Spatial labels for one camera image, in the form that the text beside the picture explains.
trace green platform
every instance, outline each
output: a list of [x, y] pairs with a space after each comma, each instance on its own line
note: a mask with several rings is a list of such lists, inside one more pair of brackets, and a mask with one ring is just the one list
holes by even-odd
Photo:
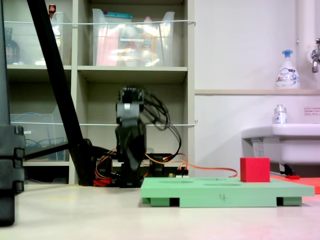
[[141, 187], [143, 204], [200, 207], [301, 206], [302, 197], [314, 196], [313, 186], [271, 179], [245, 183], [238, 177], [147, 177]]

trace clear plastic container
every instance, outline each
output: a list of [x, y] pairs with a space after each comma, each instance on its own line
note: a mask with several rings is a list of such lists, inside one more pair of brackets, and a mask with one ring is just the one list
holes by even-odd
[[[62, 63], [71, 64], [72, 25], [63, 12], [51, 20]], [[30, 23], [4, 23], [7, 64], [46, 65], [35, 26]]]
[[[172, 67], [173, 22], [108, 24], [100, 9], [93, 9], [93, 65], [119, 67]], [[167, 12], [163, 21], [174, 20]]]
[[[58, 107], [52, 114], [41, 114], [36, 112], [25, 112], [22, 114], [10, 114], [11, 124], [22, 126], [25, 136], [25, 152], [29, 153], [42, 148], [61, 144], [67, 141], [63, 125], [53, 124], [28, 124], [28, 123], [56, 123], [61, 124], [62, 119]], [[52, 153], [34, 159], [34, 162], [68, 161], [67, 150]]]

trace shelf board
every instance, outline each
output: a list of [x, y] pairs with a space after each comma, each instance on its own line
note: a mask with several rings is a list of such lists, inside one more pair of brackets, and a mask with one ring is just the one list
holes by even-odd
[[117, 5], [182, 5], [184, 0], [89, 0], [92, 4]]
[[24, 167], [69, 166], [68, 161], [24, 161]]
[[[112, 166], [113, 166], [113, 167], [121, 167], [121, 164], [122, 164], [122, 163], [123, 163], [123, 162], [118, 162], [117, 160], [113, 160], [113, 161], [112, 161]], [[177, 168], [177, 167], [180, 166], [180, 164], [181, 164], [181, 162], [173, 162], [173, 163], [165, 164], [164, 166], [165, 166], [165, 167], [175, 167], [175, 168]]]
[[[68, 83], [71, 82], [71, 66], [63, 66]], [[7, 65], [8, 79], [12, 83], [49, 83], [47, 66]]]
[[320, 89], [196, 89], [196, 96], [320, 95]]
[[182, 84], [188, 68], [78, 66], [78, 71], [89, 83]]

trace soap dispenser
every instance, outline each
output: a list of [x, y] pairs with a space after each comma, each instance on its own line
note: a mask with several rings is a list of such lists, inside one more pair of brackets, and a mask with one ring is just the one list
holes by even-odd
[[275, 82], [277, 89], [299, 89], [300, 77], [296, 67], [291, 61], [292, 50], [284, 50], [282, 54], [285, 57], [285, 61], [279, 70], [278, 78]]

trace floor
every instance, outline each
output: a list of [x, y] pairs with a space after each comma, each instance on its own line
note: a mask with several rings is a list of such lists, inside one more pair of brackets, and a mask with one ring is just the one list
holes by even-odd
[[26, 185], [1, 240], [318, 240], [320, 195], [303, 206], [178, 208], [141, 204], [139, 189]]

